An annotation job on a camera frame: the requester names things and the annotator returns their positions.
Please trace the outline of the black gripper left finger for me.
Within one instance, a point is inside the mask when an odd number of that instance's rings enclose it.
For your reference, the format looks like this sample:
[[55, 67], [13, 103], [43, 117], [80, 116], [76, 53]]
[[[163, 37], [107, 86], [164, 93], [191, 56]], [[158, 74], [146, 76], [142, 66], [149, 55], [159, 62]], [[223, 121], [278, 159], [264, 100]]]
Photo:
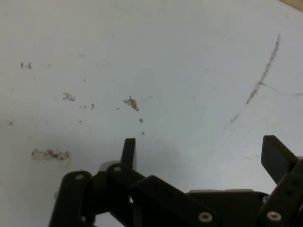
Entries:
[[126, 139], [121, 159], [92, 175], [66, 174], [49, 225], [92, 227], [95, 217], [110, 213], [126, 227], [218, 227], [217, 213], [155, 177], [135, 170], [136, 141]]

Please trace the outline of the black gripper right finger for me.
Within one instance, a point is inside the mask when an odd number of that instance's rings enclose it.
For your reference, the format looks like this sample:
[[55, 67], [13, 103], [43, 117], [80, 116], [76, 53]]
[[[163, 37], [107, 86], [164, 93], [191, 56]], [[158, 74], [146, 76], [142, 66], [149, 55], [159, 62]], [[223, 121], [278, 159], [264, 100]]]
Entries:
[[276, 136], [263, 137], [261, 163], [276, 187], [258, 212], [263, 227], [303, 225], [303, 160]]

